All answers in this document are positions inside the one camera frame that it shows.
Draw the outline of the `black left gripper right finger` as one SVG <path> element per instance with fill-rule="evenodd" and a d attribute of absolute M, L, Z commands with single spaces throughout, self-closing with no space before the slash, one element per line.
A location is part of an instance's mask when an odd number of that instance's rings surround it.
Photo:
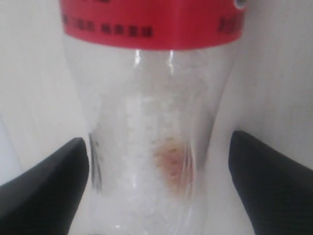
<path fill-rule="evenodd" d="M 228 168 L 257 235 L 313 233 L 313 171 L 244 131 L 231 135 Z"/>

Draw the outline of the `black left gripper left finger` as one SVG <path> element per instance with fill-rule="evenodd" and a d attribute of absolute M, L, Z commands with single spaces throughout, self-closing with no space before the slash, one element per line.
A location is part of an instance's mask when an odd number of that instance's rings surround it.
<path fill-rule="evenodd" d="M 85 141 L 73 138 L 0 187 L 2 235 L 67 235 L 89 177 Z"/>

